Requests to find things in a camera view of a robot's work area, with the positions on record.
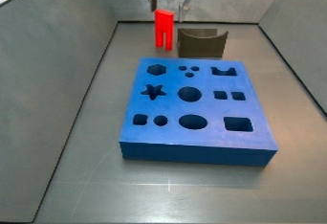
shape sorter board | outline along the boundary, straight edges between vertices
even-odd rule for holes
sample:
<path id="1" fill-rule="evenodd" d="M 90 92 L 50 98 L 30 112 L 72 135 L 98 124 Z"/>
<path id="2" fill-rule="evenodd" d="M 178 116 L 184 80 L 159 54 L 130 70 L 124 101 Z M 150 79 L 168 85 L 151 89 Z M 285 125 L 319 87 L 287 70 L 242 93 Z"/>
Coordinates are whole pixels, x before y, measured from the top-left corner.
<path id="1" fill-rule="evenodd" d="M 266 166 L 278 145 L 241 61 L 139 61 L 120 134 L 126 159 Z"/>

circular hole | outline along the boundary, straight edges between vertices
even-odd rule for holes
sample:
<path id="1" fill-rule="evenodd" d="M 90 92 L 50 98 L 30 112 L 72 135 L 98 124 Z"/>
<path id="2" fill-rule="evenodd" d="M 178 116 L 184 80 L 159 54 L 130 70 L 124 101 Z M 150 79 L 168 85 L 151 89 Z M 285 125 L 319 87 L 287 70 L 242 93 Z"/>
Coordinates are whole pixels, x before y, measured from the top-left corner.
<path id="1" fill-rule="evenodd" d="M 193 69 L 194 71 L 199 71 L 199 67 L 195 67 L 195 66 L 194 66 L 191 69 Z"/>
<path id="2" fill-rule="evenodd" d="M 166 116 L 160 115 L 155 118 L 154 122 L 158 126 L 164 126 L 168 123 L 168 119 Z"/>
<path id="3" fill-rule="evenodd" d="M 186 71 L 189 68 L 186 66 L 179 66 L 180 71 Z"/>
<path id="4" fill-rule="evenodd" d="M 199 101 L 201 97 L 202 97 L 202 94 L 201 94 L 201 91 L 194 88 L 194 87 L 183 87 L 180 90 L 179 90 L 179 98 L 183 100 L 183 101 L 189 101 L 189 102 L 195 102 L 195 101 Z"/>
<path id="5" fill-rule="evenodd" d="M 187 73 L 186 76 L 191 78 L 194 76 L 194 73 Z"/>
<path id="6" fill-rule="evenodd" d="M 209 125 L 209 122 L 199 115 L 190 114 L 179 119 L 179 124 L 187 129 L 202 129 Z"/>

gray table surface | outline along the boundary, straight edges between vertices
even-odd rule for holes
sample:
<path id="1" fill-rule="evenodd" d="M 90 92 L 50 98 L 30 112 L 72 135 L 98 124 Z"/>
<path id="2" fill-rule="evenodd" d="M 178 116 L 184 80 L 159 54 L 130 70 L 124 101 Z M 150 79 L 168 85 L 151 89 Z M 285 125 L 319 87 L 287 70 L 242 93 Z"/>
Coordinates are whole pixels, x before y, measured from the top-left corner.
<path id="1" fill-rule="evenodd" d="M 154 24 L 119 24 L 36 221 L 327 222 L 327 123 L 255 25 L 230 31 L 223 59 L 243 60 L 281 151 L 266 168 L 123 160 L 119 134 L 138 60 L 174 56 Z"/>

